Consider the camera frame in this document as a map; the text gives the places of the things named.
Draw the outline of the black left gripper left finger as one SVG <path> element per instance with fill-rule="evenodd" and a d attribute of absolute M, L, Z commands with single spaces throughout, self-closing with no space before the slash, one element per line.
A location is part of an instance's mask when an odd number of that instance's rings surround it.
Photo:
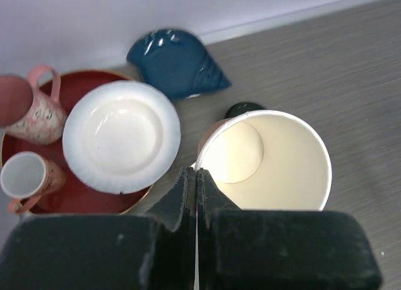
<path fill-rule="evenodd" d="M 1 252 L 2 289 L 192 289 L 196 174 L 143 215 L 47 215 L 20 223 Z"/>

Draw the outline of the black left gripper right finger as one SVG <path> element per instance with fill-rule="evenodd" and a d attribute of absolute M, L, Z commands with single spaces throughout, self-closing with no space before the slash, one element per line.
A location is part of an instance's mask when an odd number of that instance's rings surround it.
<path fill-rule="evenodd" d="M 201 289 L 378 289 L 361 225 L 334 211 L 241 210 L 197 172 Z"/>

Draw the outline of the brown paper cup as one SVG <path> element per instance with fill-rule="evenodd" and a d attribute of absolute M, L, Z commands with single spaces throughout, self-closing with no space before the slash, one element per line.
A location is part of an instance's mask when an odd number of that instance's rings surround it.
<path fill-rule="evenodd" d="M 207 170 L 242 210 L 323 210 L 332 167 L 318 133 L 276 110 L 249 111 L 225 125 L 229 159 Z"/>

